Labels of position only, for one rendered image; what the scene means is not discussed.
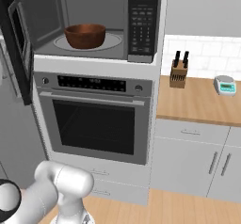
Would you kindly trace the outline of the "brown wooden bowl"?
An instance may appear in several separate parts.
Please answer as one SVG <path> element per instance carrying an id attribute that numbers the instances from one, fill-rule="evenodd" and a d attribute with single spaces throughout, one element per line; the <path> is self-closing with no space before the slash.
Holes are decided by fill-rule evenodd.
<path id="1" fill-rule="evenodd" d="M 67 42 L 75 49 L 93 49 L 105 39 L 105 27 L 101 24 L 75 24 L 64 29 Z"/>

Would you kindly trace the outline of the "grey cupboard door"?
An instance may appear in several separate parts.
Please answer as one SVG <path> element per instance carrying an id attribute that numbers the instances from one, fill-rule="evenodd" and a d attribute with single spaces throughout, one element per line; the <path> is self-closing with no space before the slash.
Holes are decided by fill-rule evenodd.
<path id="1" fill-rule="evenodd" d="M 224 176 L 221 176 L 229 153 L 231 159 Z M 241 127 L 230 128 L 207 197 L 241 203 Z"/>
<path id="2" fill-rule="evenodd" d="M 222 147 L 157 137 L 153 145 L 151 188 L 205 197 Z M 217 160 L 210 175 L 214 153 Z"/>

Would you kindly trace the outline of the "steel wall oven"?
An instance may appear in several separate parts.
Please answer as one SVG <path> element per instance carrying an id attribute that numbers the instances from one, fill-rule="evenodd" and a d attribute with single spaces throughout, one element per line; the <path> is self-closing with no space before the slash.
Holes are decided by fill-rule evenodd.
<path id="1" fill-rule="evenodd" d="M 43 90 L 90 92 L 108 95 L 131 95 L 152 97 L 153 82 L 143 79 L 110 78 L 104 76 L 70 75 L 54 72 L 36 72 L 34 74 L 38 95 Z M 42 78 L 49 79 L 49 84 L 44 85 Z M 141 85 L 143 90 L 137 92 L 136 85 Z"/>

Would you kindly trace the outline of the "glass microwave turntable plate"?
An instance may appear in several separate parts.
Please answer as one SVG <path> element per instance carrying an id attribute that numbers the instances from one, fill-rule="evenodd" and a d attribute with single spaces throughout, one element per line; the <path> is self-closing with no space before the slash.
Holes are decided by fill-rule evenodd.
<path id="1" fill-rule="evenodd" d="M 65 36 L 61 36 L 61 37 L 57 38 L 56 40 L 54 40 L 54 46 L 56 46 L 59 49 L 68 50 L 68 51 L 92 52 L 92 51 L 103 51 L 103 50 L 106 50 L 106 49 L 116 47 L 116 46 L 120 45 L 121 42 L 122 42 L 121 36 L 116 35 L 116 34 L 106 33 L 104 43 L 99 47 L 95 47 L 95 48 L 91 48 L 91 49 L 87 49 L 87 50 L 76 49 L 76 48 L 73 48 L 73 47 L 70 46 L 70 44 L 68 43 Z"/>

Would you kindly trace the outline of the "grey fridge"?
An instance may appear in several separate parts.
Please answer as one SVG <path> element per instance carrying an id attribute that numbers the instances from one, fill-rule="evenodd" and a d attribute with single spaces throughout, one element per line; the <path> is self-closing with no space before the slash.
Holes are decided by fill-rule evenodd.
<path id="1" fill-rule="evenodd" d="M 18 93 L 8 50 L 0 34 L 0 163 L 4 178 L 27 189 L 37 165 L 46 159 L 32 105 Z"/>

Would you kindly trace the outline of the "steel oven door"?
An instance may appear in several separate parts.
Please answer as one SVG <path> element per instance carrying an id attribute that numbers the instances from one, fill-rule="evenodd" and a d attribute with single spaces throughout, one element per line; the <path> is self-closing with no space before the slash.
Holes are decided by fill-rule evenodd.
<path id="1" fill-rule="evenodd" d="M 144 165 L 147 163 L 149 97 L 43 90 L 62 96 L 142 101 L 144 106 L 93 104 L 40 97 L 54 152 Z"/>

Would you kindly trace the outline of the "black microwave door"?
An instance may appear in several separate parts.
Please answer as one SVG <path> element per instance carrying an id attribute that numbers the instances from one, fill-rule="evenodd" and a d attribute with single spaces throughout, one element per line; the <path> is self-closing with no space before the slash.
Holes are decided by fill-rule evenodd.
<path id="1" fill-rule="evenodd" d="M 21 0 L 0 0 L 0 28 L 24 105 L 31 105 L 34 51 Z"/>

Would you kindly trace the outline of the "white tall oven cabinet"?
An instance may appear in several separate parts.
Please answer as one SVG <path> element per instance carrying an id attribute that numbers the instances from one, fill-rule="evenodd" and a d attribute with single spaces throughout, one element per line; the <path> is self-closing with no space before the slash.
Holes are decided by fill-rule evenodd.
<path id="1" fill-rule="evenodd" d="M 87 57 L 73 57 L 73 56 L 36 56 L 35 70 L 36 72 L 54 72 L 64 73 L 70 75 L 90 75 L 90 76 L 104 76 L 110 78 L 128 78 L 128 79 L 143 79 L 151 80 L 153 82 L 153 91 L 151 97 L 151 115 L 149 123 L 149 137 L 148 137 L 148 151 L 147 163 L 141 166 L 148 166 L 150 168 L 150 179 L 152 172 L 152 158 L 153 158 L 153 143 L 154 143 L 154 128 L 156 111 L 158 104 L 158 91 L 160 82 L 161 62 L 164 44 L 164 31 L 167 12 L 167 1 L 161 0 L 159 13 L 159 26 L 156 44 L 156 53 L 153 56 L 151 63 L 135 62 L 128 60 L 110 59 L 110 58 L 87 58 Z M 40 106 L 40 98 L 37 92 L 37 87 L 34 77 L 34 106 L 39 118 L 41 133 L 43 136 L 44 146 L 47 155 L 50 159 L 50 153 L 53 152 L 49 137 L 49 132 L 45 123 L 42 108 Z"/>

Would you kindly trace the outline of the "grey wall cupboard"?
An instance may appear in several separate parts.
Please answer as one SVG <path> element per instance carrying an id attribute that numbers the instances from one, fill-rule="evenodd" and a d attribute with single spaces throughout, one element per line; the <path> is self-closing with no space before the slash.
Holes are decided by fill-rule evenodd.
<path id="1" fill-rule="evenodd" d="M 168 0 L 166 33 L 241 38 L 241 0 Z"/>

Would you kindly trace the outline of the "grey kitchen scale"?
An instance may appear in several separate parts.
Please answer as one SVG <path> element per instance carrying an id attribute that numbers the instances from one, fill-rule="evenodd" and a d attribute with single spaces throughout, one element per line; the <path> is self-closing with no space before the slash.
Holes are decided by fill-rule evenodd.
<path id="1" fill-rule="evenodd" d="M 218 95 L 234 96 L 236 93 L 236 83 L 228 75 L 216 76 L 213 84 Z"/>

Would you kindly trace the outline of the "grey counter drawer front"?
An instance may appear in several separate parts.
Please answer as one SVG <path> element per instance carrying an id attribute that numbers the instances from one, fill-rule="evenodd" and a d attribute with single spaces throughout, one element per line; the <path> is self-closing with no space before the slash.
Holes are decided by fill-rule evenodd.
<path id="1" fill-rule="evenodd" d="M 158 137 L 219 145 L 225 143 L 229 130 L 228 126 L 180 120 L 157 119 L 155 124 Z"/>

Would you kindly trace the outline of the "wide white drawer front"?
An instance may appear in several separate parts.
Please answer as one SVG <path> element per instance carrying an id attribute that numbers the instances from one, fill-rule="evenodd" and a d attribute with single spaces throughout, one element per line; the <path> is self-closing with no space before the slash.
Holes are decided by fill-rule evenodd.
<path id="1" fill-rule="evenodd" d="M 94 189 L 108 191 L 110 196 L 94 194 L 92 193 Z M 139 205 L 148 204 L 149 189 L 146 187 L 95 180 L 92 191 L 90 195 L 99 198 L 124 201 Z"/>
<path id="2" fill-rule="evenodd" d="M 99 180 L 120 184 L 131 184 L 141 187 L 149 186 L 150 168 L 148 166 L 104 160 L 81 155 L 72 155 L 61 152 L 51 152 L 50 159 L 65 165 L 82 168 L 89 172 L 92 169 L 96 169 L 100 171 L 105 170 L 109 173 L 108 176 L 93 174 L 93 176 Z"/>

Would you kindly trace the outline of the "wooden knife block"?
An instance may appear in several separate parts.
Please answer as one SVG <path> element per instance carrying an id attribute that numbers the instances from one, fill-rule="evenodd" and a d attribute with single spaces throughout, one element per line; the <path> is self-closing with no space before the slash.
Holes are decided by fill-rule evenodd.
<path id="1" fill-rule="evenodd" d="M 179 62 L 173 60 L 169 76 L 169 86 L 171 88 L 184 88 L 187 70 L 188 68 L 185 68 L 182 60 Z"/>

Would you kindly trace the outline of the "black steel microwave oven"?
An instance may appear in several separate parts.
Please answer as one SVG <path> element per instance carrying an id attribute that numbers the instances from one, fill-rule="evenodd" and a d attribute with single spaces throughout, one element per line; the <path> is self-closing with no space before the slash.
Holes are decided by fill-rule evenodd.
<path id="1" fill-rule="evenodd" d="M 151 63 L 156 53 L 161 0 L 22 0 L 35 53 L 124 59 Z M 122 37 L 120 45 L 103 51 L 59 49 L 54 40 L 75 24 L 101 24 L 105 33 Z"/>

